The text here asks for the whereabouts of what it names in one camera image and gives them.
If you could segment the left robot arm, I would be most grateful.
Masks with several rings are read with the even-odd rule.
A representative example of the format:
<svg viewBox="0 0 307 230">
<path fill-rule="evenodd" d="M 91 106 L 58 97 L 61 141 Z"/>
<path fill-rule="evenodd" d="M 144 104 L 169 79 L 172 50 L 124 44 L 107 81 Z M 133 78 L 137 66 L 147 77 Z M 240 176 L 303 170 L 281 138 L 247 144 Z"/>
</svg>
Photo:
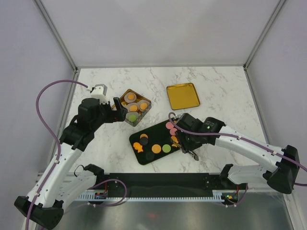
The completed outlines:
<svg viewBox="0 0 307 230">
<path fill-rule="evenodd" d="M 52 230 L 63 217 L 64 210 L 76 197 L 89 188 L 104 186 L 104 170 L 94 164 L 85 166 L 83 173 L 65 187 L 62 183 L 68 171 L 94 139 L 95 132 L 105 123 L 123 122 L 128 112 L 115 97 L 113 110 L 110 102 L 96 98 L 82 100 L 78 113 L 63 130 L 54 155 L 36 186 L 26 196 L 18 196 L 15 207 L 41 227 Z"/>
</svg>

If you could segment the gold tin lid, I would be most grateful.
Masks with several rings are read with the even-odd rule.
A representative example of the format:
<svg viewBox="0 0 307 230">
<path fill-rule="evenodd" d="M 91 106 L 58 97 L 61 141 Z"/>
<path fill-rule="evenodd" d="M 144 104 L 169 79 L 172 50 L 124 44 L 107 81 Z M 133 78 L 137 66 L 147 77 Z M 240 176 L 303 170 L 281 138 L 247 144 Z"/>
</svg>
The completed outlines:
<svg viewBox="0 0 307 230">
<path fill-rule="evenodd" d="M 166 92 L 172 110 L 198 107 L 201 104 L 193 83 L 167 86 Z"/>
</svg>

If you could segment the metal tongs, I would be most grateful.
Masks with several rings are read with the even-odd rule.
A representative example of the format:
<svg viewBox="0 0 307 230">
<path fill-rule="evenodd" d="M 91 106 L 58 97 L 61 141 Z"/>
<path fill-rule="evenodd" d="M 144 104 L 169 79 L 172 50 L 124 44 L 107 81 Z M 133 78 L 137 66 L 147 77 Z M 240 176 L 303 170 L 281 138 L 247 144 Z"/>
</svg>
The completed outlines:
<svg viewBox="0 0 307 230">
<path fill-rule="evenodd" d="M 199 161 L 199 156 L 193 150 L 185 151 L 184 154 L 189 154 L 195 161 Z"/>
</svg>

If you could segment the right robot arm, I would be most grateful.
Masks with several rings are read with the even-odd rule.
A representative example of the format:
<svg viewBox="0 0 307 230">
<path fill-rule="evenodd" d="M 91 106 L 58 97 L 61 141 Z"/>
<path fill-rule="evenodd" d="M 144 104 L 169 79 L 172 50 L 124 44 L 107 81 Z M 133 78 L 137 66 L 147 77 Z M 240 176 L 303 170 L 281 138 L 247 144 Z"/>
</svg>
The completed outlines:
<svg viewBox="0 0 307 230">
<path fill-rule="evenodd" d="M 230 189 L 241 184 L 267 184 L 277 192 L 292 193 L 299 172 L 299 155 L 295 147 L 281 148 L 250 139 L 213 117 L 202 122 L 184 113 L 175 121 L 176 136 L 184 153 L 212 145 L 255 162 L 255 165 L 248 166 L 225 165 L 219 174 L 221 187 Z"/>
</svg>

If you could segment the orange scalloped cookie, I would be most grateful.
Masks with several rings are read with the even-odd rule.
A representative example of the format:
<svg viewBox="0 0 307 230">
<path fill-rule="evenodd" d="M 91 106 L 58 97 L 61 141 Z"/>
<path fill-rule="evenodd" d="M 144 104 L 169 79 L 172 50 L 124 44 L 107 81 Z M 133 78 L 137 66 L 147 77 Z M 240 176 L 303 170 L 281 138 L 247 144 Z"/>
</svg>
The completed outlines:
<svg viewBox="0 0 307 230">
<path fill-rule="evenodd" d="M 148 107 L 148 104 L 147 104 L 147 103 L 142 103 L 142 104 L 140 104 L 140 109 L 141 109 L 141 110 L 145 110 L 147 107 Z"/>
</svg>

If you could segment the square cookie tin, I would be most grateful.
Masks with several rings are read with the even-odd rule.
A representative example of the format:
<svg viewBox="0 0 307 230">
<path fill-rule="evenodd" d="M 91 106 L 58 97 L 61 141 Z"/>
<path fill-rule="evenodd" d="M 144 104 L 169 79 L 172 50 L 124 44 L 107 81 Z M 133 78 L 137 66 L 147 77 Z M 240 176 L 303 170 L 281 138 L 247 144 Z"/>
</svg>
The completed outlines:
<svg viewBox="0 0 307 230">
<path fill-rule="evenodd" d="M 127 89 L 119 98 L 120 103 L 127 109 L 125 122 L 136 127 L 152 107 L 152 102 L 141 94 Z"/>
</svg>

